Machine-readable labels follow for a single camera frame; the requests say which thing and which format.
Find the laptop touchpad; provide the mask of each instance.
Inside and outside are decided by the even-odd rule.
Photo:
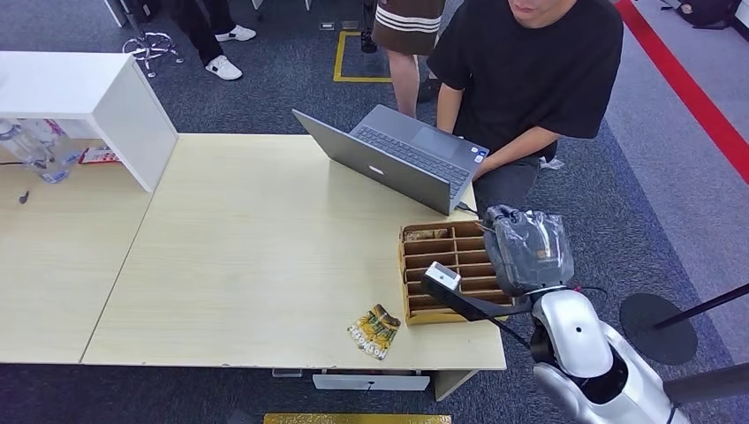
[[[411,140],[412,145],[444,158],[451,158],[458,150],[460,140],[455,140],[431,128],[421,128]]]

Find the white robot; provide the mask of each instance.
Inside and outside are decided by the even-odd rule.
[[[433,263],[422,289],[468,321],[530,313],[535,380],[570,416],[586,424],[687,424],[663,381],[619,333],[598,319],[590,300],[566,286],[574,272],[559,216],[504,206],[484,217],[484,242],[500,288],[513,306],[463,296],[460,276]]]

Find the water bottle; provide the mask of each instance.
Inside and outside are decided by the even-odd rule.
[[[13,153],[29,170],[48,183],[58,183],[70,173],[80,152],[53,121],[24,119],[14,125],[0,119],[0,145]]]

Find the brown shorts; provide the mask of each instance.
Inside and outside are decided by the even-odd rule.
[[[444,0],[379,0],[372,39],[385,49],[426,56],[435,47]]]

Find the cardboard organizer box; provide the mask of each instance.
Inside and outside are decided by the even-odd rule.
[[[410,240],[415,231],[433,231],[438,238]],[[464,322],[465,318],[421,291],[420,280],[432,262],[457,272],[459,290],[466,296],[510,305],[511,299],[496,283],[496,273],[484,249],[479,221],[425,223],[401,228],[399,259],[405,323]]]

